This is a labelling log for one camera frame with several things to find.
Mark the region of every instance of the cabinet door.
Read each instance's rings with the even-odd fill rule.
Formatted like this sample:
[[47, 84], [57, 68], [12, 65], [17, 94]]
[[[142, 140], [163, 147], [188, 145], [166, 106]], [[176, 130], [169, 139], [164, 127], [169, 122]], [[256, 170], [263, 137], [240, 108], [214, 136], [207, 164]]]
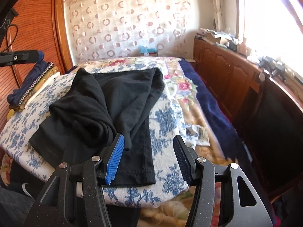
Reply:
[[[18, 0], [14, 9], [19, 13], [12, 21], [18, 26], [18, 35], [10, 51], [40, 50], [45, 61], [53, 61], [58, 71], [64, 73], [55, 30], [55, 0]], [[9, 28], [9, 39], [16, 33]], [[34, 64], [17, 65], [22, 81]]]
[[[0, 51], [4, 50], [7, 45], [7, 39], [5, 37], [0, 47]], [[19, 85], [17, 83], [13, 67], [0, 67], [0, 132], [6, 124], [6, 117], [9, 112], [9, 104], [6, 100], [7, 95], [17, 88], [19, 88]]]
[[56, 29], [59, 40], [60, 53], [62, 56], [63, 66], [65, 71], [72, 68], [72, 57], [69, 51], [69, 43], [67, 41], [67, 34], [64, 19], [64, 0], [55, 0], [56, 5]]
[[228, 66], [227, 57], [220, 53], [215, 53], [212, 65], [212, 77], [209, 82], [209, 91], [217, 100], [220, 100], [226, 89]]
[[244, 62], [233, 62], [228, 66], [228, 72], [230, 80], [220, 106], [229, 120], [233, 121], [246, 96], [254, 71]]
[[193, 51], [192, 57], [196, 62], [199, 61], [200, 50], [201, 50], [201, 47], [200, 47], [199, 43], [194, 42], [194, 51]]
[[206, 47], [202, 50], [202, 54], [200, 55], [198, 74], [206, 85], [208, 85], [212, 78], [213, 54], [213, 50], [210, 47]]

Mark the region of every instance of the gray fabric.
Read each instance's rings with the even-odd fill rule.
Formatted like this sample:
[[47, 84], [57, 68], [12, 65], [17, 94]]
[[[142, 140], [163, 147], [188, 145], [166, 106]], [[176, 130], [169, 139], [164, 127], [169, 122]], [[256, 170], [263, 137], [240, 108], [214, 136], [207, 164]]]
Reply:
[[0, 204], [18, 226], [23, 226], [33, 203], [28, 196], [0, 188]]

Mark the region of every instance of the blue floral fabric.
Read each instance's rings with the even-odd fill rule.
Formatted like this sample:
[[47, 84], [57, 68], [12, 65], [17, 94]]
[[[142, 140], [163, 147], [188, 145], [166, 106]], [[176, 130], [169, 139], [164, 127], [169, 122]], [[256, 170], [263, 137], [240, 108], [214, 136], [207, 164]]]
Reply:
[[[167, 73], [165, 62], [153, 57], [131, 57], [119, 60], [90, 62], [88, 72], [120, 72], [159, 68]], [[54, 168], [28, 143], [39, 124], [49, 116], [49, 105], [63, 97], [72, 84], [75, 72], [57, 77], [40, 95], [20, 113], [15, 113], [7, 122], [0, 136], [0, 146], [22, 167], [46, 181]], [[182, 109], [172, 98], [167, 85], [163, 94], [149, 114], [152, 154], [157, 183], [144, 187], [116, 188], [104, 186], [107, 204], [126, 207], [157, 207], [175, 197], [188, 185], [183, 180], [173, 150], [173, 138], [181, 134], [189, 146], [194, 147], [199, 134], [193, 125], [184, 123]]]

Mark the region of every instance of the window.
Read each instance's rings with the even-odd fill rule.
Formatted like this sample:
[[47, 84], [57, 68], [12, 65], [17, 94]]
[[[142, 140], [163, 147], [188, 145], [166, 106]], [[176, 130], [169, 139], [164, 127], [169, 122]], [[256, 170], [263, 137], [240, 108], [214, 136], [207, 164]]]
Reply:
[[303, 76], [303, 34], [282, 1], [244, 1], [247, 46], [261, 50], [274, 59], [281, 59]]

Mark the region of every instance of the yellow fabric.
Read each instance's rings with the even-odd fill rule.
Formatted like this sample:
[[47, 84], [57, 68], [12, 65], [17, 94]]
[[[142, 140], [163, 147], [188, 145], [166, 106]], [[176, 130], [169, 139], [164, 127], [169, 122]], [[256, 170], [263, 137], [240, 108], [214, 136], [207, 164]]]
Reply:
[[9, 113], [7, 114], [7, 117], [6, 117], [7, 121], [14, 115], [14, 113], [15, 113], [15, 111], [13, 109], [11, 109], [9, 111]]
[[56, 66], [49, 69], [47, 73], [35, 85], [35, 87], [27, 94], [20, 107], [16, 107], [14, 108], [14, 110], [17, 112], [21, 112], [24, 109], [24, 106], [26, 105], [27, 101], [41, 88], [41, 86], [45, 83], [45, 81], [49, 79], [50, 76], [54, 75], [56, 72], [58, 72], [58, 67]]

